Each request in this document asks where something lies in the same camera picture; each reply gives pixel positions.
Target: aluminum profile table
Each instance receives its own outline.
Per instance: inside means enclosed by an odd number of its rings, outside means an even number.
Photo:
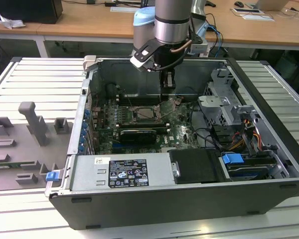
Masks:
[[[299,95],[270,65],[258,61],[240,61],[238,64],[299,144]],[[251,105],[243,90],[239,89],[239,92]]]
[[[23,58],[10,63],[0,76],[0,115],[8,114],[13,123],[24,123],[17,106],[23,100],[32,100],[46,121],[56,115],[74,120],[78,89],[84,79],[82,63],[83,59],[53,58]],[[299,96],[270,66],[259,62],[239,64],[299,142]],[[145,215],[140,211],[132,216]],[[264,215],[75,231],[53,208],[44,189],[0,192],[0,239],[48,237],[298,239],[299,197],[282,202]]]

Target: wooden desk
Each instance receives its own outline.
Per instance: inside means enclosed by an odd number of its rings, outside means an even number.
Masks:
[[[299,50],[299,19],[288,18],[270,11],[275,21],[244,20],[230,8],[235,0],[212,0],[217,7],[205,7],[214,14],[217,28],[224,36],[223,46]],[[48,57],[44,41],[133,42],[133,13],[110,12],[103,5],[84,5],[62,2],[63,15],[56,24],[26,23],[27,27],[9,30],[0,25],[0,38],[31,39],[36,41],[42,57]],[[299,3],[289,2],[299,10]],[[206,33],[211,44],[215,33]]]
[[[134,13],[111,12],[104,5],[62,2],[63,14],[56,24],[42,24],[39,35],[133,38]]]
[[[215,8],[206,6],[205,12],[214,14],[217,29],[224,35],[224,44],[227,46],[247,46],[248,44],[267,45],[268,48],[280,48],[285,46],[299,46],[299,17],[289,18],[281,12],[265,11],[265,15],[271,14],[275,21],[244,20],[235,16],[230,8],[235,0],[212,0],[217,5]],[[289,2],[287,8],[294,7],[299,10],[298,2]],[[212,16],[207,20],[213,24]]]

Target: robotic arm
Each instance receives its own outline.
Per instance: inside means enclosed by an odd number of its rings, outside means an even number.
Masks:
[[[205,23],[205,3],[206,0],[157,0],[155,8],[142,8],[135,15],[147,18],[155,10],[150,24],[134,24],[135,52],[131,62],[139,70],[160,72],[162,96],[175,89],[174,67],[183,62],[193,43],[203,43],[193,26],[194,20],[200,26]]]

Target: computer mouse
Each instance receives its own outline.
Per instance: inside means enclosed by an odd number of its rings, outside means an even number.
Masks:
[[[236,1],[235,6],[244,7],[244,4],[241,1]]]

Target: motherboard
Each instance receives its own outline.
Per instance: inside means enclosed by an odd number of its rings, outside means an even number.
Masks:
[[[192,103],[172,97],[153,106],[107,100],[92,109],[97,154],[157,153],[199,148],[190,126]]]

